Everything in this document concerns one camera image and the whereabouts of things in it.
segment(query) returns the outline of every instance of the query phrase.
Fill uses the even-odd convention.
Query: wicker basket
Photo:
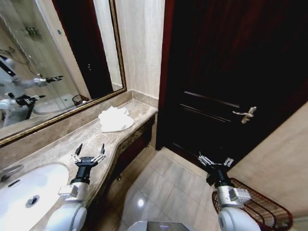
[[[231,178],[236,188],[247,189],[251,195],[251,200],[246,202],[244,210],[260,226],[262,231],[287,231],[293,225],[292,214],[281,205],[258,193],[235,178]],[[212,194],[213,205],[217,213],[220,211],[218,194]]]
[[[84,101],[89,101],[89,99],[83,95],[75,95],[73,98],[72,98],[72,101],[74,102],[75,106],[78,106],[80,104],[82,104],[82,102]]]

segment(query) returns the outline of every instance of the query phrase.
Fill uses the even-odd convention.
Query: marble countertop
[[[24,168],[18,174],[11,177],[12,180],[43,165],[59,163],[67,167],[69,171],[69,183],[75,177],[78,170],[78,167],[75,165],[74,160],[71,157],[71,154],[75,152],[76,148],[83,143],[79,155],[80,157],[97,156],[101,151],[102,144],[104,143],[106,158],[91,170],[88,199],[85,202],[85,206],[88,207],[118,158],[118,156],[116,156],[116,150],[119,144],[125,141],[130,134],[135,132],[157,113],[156,108],[136,100],[130,100],[120,107],[128,109],[129,116],[134,119],[133,126],[124,131],[102,133],[101,124],[98,119],[95,119],[61,139],[14,163],[12,166],[21,164],[24,165]],[[44,230],[50,215],[62,204],[63,199],[60,198],[45,217],[42,218],[31,230]]]

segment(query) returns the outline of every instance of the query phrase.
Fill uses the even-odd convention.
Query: sink
[[[67,181],[67,168],[50,164],[3,185],[0,190],[0,230],[30,230],[57,202],[58,191]]]

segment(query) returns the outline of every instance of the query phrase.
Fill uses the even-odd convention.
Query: folded towel
[[[102,111],[98,118],[102,126],[102,132],[123,131],[134,124],[134,120],[128,116],[126,108],[111,106],[106,111]]]

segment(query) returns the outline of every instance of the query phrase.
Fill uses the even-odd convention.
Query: tile floor
[[[85,230],[126,231],[138,220],[181,222],[219,231],[206,172],[170,150],[144,149],[113,181],[96,224]]]

